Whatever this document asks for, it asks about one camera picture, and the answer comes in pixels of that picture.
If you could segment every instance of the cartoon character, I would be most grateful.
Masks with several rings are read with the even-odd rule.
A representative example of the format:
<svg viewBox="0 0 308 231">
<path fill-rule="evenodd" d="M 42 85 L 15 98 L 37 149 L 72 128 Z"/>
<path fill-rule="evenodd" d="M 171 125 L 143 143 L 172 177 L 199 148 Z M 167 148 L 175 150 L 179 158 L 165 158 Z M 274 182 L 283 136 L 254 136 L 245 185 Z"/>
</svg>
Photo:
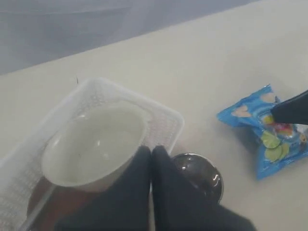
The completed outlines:
<svg viewBox="0 0 308 231">
<path fill-rule="evenodd" d="M 284 135 L 284 136 L 291 136 L 293 133 L 293 127 L 291 124 L 275 123 L 272 115 L 265 116 L 263 118 L 263 123 L 268 126 L 273 127 L 274 131 L 277 134 Z"/>
</svg>

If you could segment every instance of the black object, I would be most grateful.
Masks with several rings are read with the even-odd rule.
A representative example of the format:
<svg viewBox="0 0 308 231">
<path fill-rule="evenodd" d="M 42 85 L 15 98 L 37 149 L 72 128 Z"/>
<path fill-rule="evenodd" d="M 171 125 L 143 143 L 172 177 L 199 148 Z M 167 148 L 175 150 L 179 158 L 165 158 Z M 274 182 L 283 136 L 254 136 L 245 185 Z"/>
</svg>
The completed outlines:
<svg viewBox="0 0 308 231">
<path fill-rule="evenodd" d="M 270 112 L 277 123 L 308 125 L 307 105 L 308 90 L 274 106 Z"/>
<path fill-rule="evenodd" d="M 249 220 L 194 188 L 163 146 L 152 153 L 152 188 L 157 231 L 256 231 Z"/>
<path fill-rule="evenodd" d="M 151 152 L 140 147 L 122 176 L 55 231 L 147 231 Z"/>
</svg>

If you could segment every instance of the crinkled plastic wrapper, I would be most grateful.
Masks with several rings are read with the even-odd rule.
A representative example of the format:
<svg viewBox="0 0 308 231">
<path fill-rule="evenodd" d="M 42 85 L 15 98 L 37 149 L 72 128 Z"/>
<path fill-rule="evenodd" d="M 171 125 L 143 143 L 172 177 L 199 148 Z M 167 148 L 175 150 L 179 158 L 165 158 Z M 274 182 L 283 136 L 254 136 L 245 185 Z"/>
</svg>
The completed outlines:
<svg viewBox="0 0 308 231">
<path fill-rule="evenodd" d="M 250 127 L 260 141 L 257 179 L 270 176 L 308 155 L 307 137 L 294 124 L 275 123 L 270 112 L 280 103 L 270 85 L 217 114 L 232 127 Z"/>
</svg>

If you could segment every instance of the bowl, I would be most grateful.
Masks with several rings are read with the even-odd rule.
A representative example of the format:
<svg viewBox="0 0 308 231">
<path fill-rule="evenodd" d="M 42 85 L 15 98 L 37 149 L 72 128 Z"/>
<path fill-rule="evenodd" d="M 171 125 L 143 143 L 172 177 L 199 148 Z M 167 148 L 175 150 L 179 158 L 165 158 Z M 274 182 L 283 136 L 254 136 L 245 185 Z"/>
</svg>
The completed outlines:
<svg viewBox="0 0 308 231">
<path fill-rule="evenodd" d="M 217 168 L 205 157 L 193 153 L 179 154 L 172 158 L 177 169 L 201 190 L 205 196 L 217 203 L 223 195 L 223 181 Z"/>
<path fill-rule="evenodd" d="M 105 190 L 130 164 L 150 119 L 143 109 L 122 101 L 82 113 L 49 141 L 43 175 L 59 186 Z"/>
</svg>

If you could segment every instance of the snack packet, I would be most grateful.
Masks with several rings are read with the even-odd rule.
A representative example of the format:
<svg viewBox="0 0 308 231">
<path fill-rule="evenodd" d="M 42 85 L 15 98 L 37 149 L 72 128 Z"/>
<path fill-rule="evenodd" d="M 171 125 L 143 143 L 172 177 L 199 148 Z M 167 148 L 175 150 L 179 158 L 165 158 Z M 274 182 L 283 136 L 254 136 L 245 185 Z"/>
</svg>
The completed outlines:
<svg viewBox="0 0 308 231">
<path fill-rule="evenodd" d="M 232 127 L 251 127 L 256 134 L 260 141 L 258 180 L 308 155 L 307 137 L 296 125 L 275 123 L 270 109 L 278 103 L 280 100 L 267 85 L 217 114 L 221 122 Z"/>
</svg>

